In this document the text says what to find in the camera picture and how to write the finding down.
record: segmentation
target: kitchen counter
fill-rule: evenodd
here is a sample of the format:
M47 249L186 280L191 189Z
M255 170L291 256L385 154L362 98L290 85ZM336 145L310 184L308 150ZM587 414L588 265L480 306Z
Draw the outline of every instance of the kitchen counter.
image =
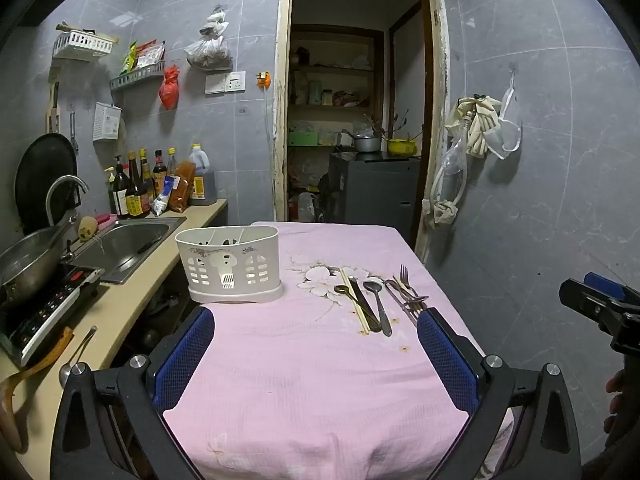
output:
M49 480L49 462L53 429L62 398L58 370L78 348L91 325L98 327L94 338L82 354L82 361L93 370L108 368L125 337L180 260L176 234L186 229L208 225L226 206L218 200L209 206L192 206L184 213L167 212L162 217L186 216L187 219L136 269L123 285L100 284L97 297L82 306L68 323L74 338L53 366L35 374L15 390L14 412L27 451L18 460L34 480ZM0 377L17 372L17 368L0 351Z

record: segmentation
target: wok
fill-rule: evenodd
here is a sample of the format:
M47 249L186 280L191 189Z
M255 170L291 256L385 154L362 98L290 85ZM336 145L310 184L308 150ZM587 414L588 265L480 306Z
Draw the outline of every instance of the wok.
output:
M0 254L0 310L30 300L50 280L64 250L62 237L75 220L39 229Z

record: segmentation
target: pan lid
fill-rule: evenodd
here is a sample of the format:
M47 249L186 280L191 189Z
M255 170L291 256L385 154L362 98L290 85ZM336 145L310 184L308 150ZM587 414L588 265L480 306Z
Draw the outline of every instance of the pan lid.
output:
M58 177L66 174L78 174L78 162L65 136L45 134L27 148L15 175L15 205L25 235L49 226L45 206L47 191ZM66 211L78 205L78 184L63 182L51 198L54 222L59 222Z

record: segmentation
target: ceiling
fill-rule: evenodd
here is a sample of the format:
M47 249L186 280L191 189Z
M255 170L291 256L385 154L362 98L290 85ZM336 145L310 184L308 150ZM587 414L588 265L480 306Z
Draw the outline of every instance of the ceiling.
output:
M388 30L419 0L293 0L291 23Z

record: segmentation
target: floral pattern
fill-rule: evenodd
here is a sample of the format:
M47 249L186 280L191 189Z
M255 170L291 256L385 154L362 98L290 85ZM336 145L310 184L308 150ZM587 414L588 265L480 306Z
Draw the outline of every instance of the floral pattern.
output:
M368 270L344 267L344 271L347 276L353 276L358 280L358 283L361 285L360 288L362 288L362 282L369 278ZM344 285L344 281L342 280L340 273L337 271L332 273L327 267L319 266L311 267L311 269L305 273L305 281L299 283L298 287L306 288L309 292L319 298L327 298L333 303L337 303L342 308L352 310L353 303L351 303L351 300L343 294L336 294L334 292L334 287L336 285Z

